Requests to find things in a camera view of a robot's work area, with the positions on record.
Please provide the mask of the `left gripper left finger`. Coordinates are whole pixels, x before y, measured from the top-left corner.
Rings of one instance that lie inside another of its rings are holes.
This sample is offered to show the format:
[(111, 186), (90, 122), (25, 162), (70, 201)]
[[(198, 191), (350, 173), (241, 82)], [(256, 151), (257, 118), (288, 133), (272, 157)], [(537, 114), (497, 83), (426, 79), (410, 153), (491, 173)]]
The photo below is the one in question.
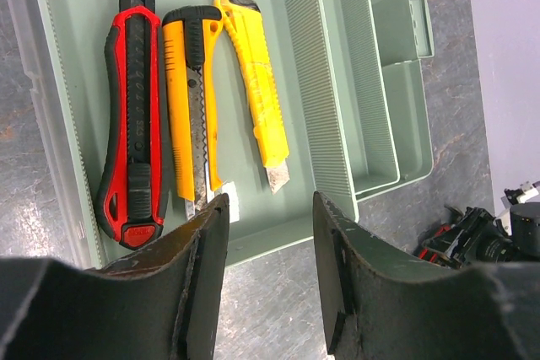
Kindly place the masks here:
[(101, 269), (48, 258), (1, 261), (4, 359), (210, 359), (230, 201)]

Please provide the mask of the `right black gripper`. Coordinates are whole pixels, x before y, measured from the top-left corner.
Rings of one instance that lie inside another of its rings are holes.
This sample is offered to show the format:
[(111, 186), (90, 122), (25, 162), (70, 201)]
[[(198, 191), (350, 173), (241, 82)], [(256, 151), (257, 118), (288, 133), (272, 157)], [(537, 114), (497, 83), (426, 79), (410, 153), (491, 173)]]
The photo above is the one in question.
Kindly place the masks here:
[(460, 269), (476, 262), (538, 262), (539, 207), (513, 206), (510, 229), (481, 207), (449, 207), (451, 222), (426, 234), (415, 255), (438, 266)]

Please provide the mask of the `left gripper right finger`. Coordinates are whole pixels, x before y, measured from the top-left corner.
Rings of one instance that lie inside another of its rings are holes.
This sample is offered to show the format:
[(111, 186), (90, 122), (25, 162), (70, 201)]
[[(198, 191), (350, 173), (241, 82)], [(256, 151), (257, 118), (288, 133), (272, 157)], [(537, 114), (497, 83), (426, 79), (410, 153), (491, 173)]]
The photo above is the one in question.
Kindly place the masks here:
[(312, 216), (330, 355), (538, 358), (538, 264), (437, 266), (361, 228), (320, 192), (313, 196)]

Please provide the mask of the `red black utility knife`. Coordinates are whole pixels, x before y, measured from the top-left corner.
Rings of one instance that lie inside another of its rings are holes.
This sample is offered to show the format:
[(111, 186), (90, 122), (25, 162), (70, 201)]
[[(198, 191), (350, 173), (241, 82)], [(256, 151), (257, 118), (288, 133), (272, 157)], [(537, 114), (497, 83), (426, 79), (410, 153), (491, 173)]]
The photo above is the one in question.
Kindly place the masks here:
[(105, 40), (110, 127), (94, 213), (129, 250), (156, 240), (165, 220), (159, 28), (155, 0), (119, 0)]

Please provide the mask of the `green clear-lid toolbox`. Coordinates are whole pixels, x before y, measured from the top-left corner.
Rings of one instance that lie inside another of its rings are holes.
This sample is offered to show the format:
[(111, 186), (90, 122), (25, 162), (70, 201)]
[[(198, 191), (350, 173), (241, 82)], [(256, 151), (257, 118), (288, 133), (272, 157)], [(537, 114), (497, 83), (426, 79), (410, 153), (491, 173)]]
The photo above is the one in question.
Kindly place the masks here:
[[(219, 174), (231, 200), (229, 265), (309, 239), (321, 191), (350, 218), (372, 196), (428, 176), (433, 154), (420, 62), (434, 54), (426, 0), (255, 0), (289, 141), (272, 193), (230, 38), (218, 39)], [(164, 15), (212, 0), (156, 0)], [(8, 0), (73, 259), (126, 254), (95, 222), (109, 92), (105, 37), (118, 0)]]

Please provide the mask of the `yellow black utility knife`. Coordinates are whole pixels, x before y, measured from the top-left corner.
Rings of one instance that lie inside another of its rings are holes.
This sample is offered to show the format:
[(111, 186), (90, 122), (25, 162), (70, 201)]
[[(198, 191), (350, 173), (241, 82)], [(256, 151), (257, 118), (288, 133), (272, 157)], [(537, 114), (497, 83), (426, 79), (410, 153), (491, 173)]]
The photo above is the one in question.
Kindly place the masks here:
[(187, 219), (222, 186), (213, 86), (213, 53), (222, 29), (222, 14), (210, 5), (171, 10), (162, 22), (176, 192)]

